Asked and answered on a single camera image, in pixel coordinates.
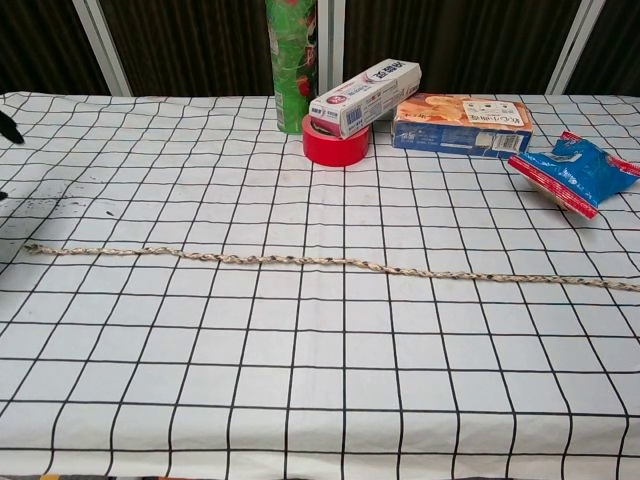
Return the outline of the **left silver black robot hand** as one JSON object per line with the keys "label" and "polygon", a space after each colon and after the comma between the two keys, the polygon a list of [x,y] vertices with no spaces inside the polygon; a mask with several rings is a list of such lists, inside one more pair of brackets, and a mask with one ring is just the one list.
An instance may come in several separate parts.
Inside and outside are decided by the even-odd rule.
{"label": "left silver black robot hand", "polygon": [[19,132],[16,122],[4,112],[0,112],[0,134],[11,143],[24,143],[24,138]]}

